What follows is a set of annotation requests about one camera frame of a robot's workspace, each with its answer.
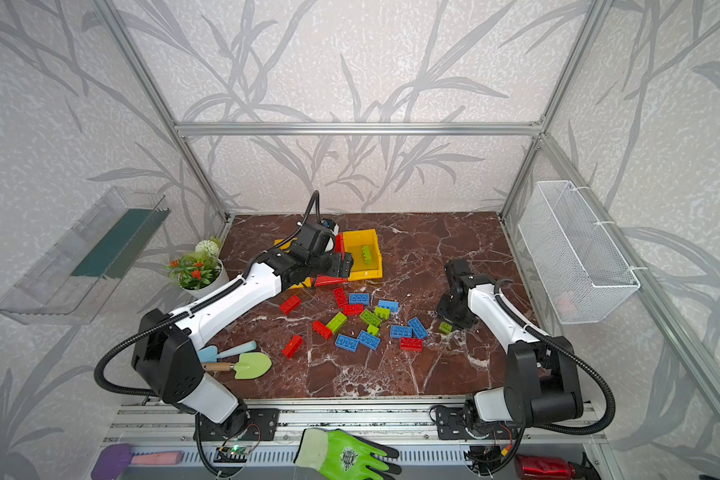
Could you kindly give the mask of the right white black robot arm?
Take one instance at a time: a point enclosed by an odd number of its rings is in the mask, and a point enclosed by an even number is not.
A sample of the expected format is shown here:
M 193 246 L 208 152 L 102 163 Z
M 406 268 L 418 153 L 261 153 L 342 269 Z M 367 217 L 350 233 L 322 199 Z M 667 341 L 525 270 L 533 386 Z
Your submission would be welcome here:
M 463 259 L 448 261 L 444 271 L 449 290 L 438 302 L 438 316 L 457 330 L 483 324 L 506 354 L 502 387 L 468 395 L 459 409 L 436 409 L 438 413 L 461 416 L 448 421 L 454 437 L 481 439 L 500 426 L 585 436 L 611 425 L 616 400 L 605 378 L 575 354 L 567 338 L 549 335 L 520 314 L 503 293 L 503 287 L 511 283 L 509 279 L 478 275 Z M 590 377 L 603 394 L 604 413 L 592 424 L 565 426 L 565 421 L 578 419 L 584 413 L 581 373 Z

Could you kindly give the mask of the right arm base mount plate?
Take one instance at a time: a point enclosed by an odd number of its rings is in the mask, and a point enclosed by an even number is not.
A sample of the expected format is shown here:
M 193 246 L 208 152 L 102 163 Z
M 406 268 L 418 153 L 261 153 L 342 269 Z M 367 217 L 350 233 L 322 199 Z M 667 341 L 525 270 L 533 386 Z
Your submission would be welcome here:
M 434 405 L 430 408 L 429 415 L 435 424 L 439 440 L 475 440 L 467 429 L 463 406 Z

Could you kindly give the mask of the yellow bin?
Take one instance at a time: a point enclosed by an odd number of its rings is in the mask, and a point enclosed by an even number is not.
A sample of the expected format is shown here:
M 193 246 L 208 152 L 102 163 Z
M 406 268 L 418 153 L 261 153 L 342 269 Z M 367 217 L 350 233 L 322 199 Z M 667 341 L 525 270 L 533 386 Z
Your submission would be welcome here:
M 294 240 L 289 240 L 280 244 L 279 249 L 281 252 L 275 257 L 275 270 L 280 276 L 283 291 L 288 289 L 310 288 L 313 286 L 308 265 L 290 252 L 293 243 Z
M 345 251 L 353 257 L 349 282 L 383 277 L 383 261 L 375 229 L 346 231 L 343 241 Z

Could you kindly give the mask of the green lego long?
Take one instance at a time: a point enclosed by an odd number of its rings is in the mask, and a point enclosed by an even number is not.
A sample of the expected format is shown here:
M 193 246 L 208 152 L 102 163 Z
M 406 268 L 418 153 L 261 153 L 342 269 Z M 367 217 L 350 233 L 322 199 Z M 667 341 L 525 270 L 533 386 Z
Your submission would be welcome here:
M 343 327 L 347 320 L 348 317 L 345 314 L 339 312 L 327 323 L 326 327 L 333 334 L 336 334 L 340 331 L 340 329 Z

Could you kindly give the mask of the red bin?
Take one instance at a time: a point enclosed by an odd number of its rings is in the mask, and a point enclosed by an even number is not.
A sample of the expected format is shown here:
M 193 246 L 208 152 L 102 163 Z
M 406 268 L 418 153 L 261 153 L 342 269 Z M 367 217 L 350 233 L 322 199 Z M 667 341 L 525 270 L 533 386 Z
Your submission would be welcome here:
M 315 277 L 314 285 L 317 287 L 338 285 L 348 282 L 351 273 L 352 259 L 348 253 L 343 235 L 339 233 L 335 238 L 333 252 L 329 255 L 329 265 L 326 273 Z

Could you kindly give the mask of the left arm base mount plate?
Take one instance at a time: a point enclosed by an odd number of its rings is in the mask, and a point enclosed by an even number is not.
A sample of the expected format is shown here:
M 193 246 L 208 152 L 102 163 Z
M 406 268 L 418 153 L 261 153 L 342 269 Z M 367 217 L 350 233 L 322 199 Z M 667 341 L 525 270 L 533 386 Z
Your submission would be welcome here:
M 202 442 L 213 441 L 272 441 L 278 425 L 280 410 L 277 408 L 241 408 L 216 424 L 200 416 L 199 427 L 193 438 Z

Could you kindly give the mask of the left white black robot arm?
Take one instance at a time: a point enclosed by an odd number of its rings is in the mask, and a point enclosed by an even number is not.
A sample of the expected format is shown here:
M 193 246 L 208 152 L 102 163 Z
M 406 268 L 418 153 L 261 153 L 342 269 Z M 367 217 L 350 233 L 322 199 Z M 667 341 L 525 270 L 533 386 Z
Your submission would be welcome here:
M 193 410 L 215 424 L 241 416 L 245 408 L 229 389 L 207 373 L 198 351 L 216 334 L 259 304 L 320 275 L 346 278 L 349 253 L 335 250 L 339 226 L 328 219 L 302 221 L 292 238 L 252 258 L 242 274 L 207 296 L 170 313 L 154 309 L 138 332 L 114 346 L 94 368 L 96 384 L 109 392 L 157 397 Z M 117 385 L 105 377 L 109 362 L 133 347 L 132 367 L 147 389 Z

